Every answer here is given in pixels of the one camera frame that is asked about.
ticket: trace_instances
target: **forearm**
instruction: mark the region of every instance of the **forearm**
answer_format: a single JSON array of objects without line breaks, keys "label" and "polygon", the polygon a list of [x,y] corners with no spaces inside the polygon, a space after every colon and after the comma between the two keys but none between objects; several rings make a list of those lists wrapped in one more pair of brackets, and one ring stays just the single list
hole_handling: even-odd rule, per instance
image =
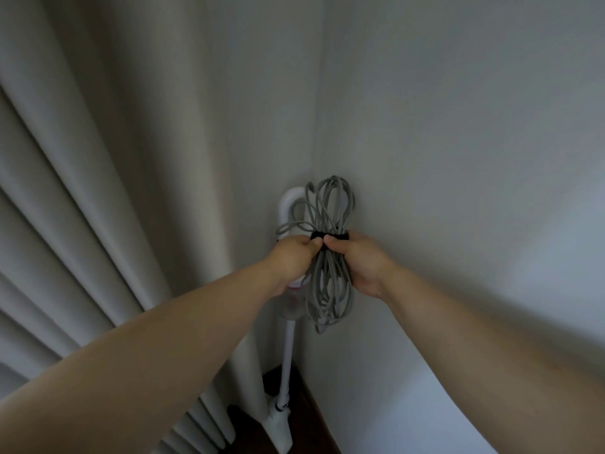
[{"label": "forearm", "polygon": [[601,452],[605,392],[521,335],[398,268],[382,298],[450,397],[501,453]]},{"label": "forearm", "polygon": [[0,451],[35,451],[32,443],[41,451],[151,450],[210,383],[280,282],[267,263],[257,263],[73,353],[0,406]]}]

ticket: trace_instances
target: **floor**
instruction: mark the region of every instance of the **floor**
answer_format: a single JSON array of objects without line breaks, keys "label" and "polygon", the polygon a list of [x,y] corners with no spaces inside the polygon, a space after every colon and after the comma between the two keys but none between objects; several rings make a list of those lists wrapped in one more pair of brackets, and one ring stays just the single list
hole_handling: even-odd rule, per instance
[{"label": "floor", "polygon": [[[279,393],[281,366],[262,377],[265,392],[275,396]],[[336,443],[328,432],[311,393],[304,384],[298,369],[293,366],[290,377],[289,422],[293,446],[289,454],[340,454]],[[274,454],[277,451],[256,422],[237,406],[229,406],[227,413],[237,434],[235,442],[223,452],[225,454]]]}]

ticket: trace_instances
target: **curtain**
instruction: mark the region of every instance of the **curtain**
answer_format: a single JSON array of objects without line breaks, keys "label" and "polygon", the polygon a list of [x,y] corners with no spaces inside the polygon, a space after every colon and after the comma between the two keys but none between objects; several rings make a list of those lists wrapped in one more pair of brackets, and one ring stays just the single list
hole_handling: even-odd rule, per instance
[{"label": "curtain", "polygon": [[[207,24],[206,0],[0,0],[0,398],[233,271]],[[229,365],[262,422],[252,333]],[[234,438],[211,385],[156,451]]]}]

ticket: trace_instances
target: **coiled cable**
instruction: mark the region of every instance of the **coiled cable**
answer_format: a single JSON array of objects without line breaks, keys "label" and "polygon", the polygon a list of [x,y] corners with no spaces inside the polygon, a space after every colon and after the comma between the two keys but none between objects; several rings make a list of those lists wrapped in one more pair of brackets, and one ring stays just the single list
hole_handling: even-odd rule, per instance
[{"label": "coiled cable", "polygon": [[[295,218],[295,209],[300,205],[305,206],[309,221]],[[355,195],[344,178],[332,175],[317,186],[309,182],[305,186],[305,198],[291,205],[290,221],[277,228],[276,234],[280,236],[292,228],[299,228],[311,233],[340,236],[346,233],[354,209]],[[351,274],[344,256],[324,245],[311,263],[303,284],[307,279],[307,316],[314,322],[315,331],[321,334],[351,311]]]}]

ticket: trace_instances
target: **wall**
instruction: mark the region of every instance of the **wall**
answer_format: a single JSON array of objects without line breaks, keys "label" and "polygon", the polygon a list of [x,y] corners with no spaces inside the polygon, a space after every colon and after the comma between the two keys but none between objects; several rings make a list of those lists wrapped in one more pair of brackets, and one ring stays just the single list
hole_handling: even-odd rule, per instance
[{"label": "wall", "polygon": [[[313,168],[429,279],[603,369],[602,0],[327,0]],[[488,453],[379,301],[299,365],[347,454]]]},{"label": "wall", "polygon": [[[273,246],[281,195],[312,178],[322,15],[323,0],[209,0],[240,267]],[[255,332],[266,372],[283,350],[271,302]]]}]

